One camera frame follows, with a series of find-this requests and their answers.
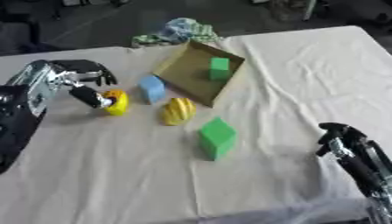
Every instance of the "wrinkled cloth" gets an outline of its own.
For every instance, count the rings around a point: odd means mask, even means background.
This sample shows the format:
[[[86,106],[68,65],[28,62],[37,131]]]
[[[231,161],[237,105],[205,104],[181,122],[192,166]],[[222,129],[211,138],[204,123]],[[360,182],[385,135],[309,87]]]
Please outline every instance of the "wrinkled cloth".
[[[132,47],[178,45],[188,39],[203,43],[216,41],[219,37],[210,24],[199,24],[194,19],[182,17],[167,23],[162,31],[134,37]]]
[[[358,27],[214,45],[246,59],[238,79],[214,108],[197,104],[193,119],[174,127],[162,125],[159,112],[184,96],[167,88],[165,99],[145,105],[137,83],[180,46],[0,58],[0,83],[32,60],[85,59],[108,67],[119,80],[115,88],[132,93],[125,115],[107,116],[61,91],[21,157],[0,176],[0,221],[316,224],[364,217],[366,199],[353,179],[332,155],[315,155],[325,133],[318,124],[350,124],[391,157],[392,57]],[[197,130],[216,116],[237,139],[210,162]]]

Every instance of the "blue cloth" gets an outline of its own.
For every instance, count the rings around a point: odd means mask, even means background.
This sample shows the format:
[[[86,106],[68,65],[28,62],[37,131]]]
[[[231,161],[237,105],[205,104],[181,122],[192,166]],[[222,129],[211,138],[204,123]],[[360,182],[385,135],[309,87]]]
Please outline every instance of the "blue cloth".
[[[168,22],[162,31],[142,35],[132,39],[132,47],[177,45],[193,39],[212,42],[219,39],[209,24],[199,24],[196,20],[180,17]]]

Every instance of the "yellow toy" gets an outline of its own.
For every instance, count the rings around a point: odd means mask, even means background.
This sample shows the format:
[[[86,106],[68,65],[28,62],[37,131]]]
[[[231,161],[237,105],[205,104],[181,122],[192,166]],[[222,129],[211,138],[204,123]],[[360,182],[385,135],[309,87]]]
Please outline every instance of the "yellow toy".
[[[164,105],[162,111],[163,122],[166,125],[179,125],[196,113],[196,106],[187,98],[171,98],[170,102]]]
[[[127,111],[130,99],[128,98],[127,93],[121,89],[106,91],[102,96],[115,99],[115,104],[105,108],[112,116],[121,116]]]

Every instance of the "green cube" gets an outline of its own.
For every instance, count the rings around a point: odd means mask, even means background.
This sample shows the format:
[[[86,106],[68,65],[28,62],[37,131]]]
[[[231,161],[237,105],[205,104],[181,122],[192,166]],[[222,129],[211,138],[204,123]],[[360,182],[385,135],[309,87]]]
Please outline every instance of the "green cube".
[[[201,147],[212,160],[223,157],[235,144],[235,130],[219,117],[205,124],[199,135]]]
[[[210,80],[221,81],[230,78],[230,60],[224,58],[211,58]]]

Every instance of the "blue block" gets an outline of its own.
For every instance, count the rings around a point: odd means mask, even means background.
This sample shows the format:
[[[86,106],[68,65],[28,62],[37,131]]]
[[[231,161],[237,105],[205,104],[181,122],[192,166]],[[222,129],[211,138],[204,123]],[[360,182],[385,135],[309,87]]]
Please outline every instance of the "blue block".
[[[154,103],[165,98],[165,85],[154,75],[143,77],[139,86],[142,89],[144,99],[148,103]]]

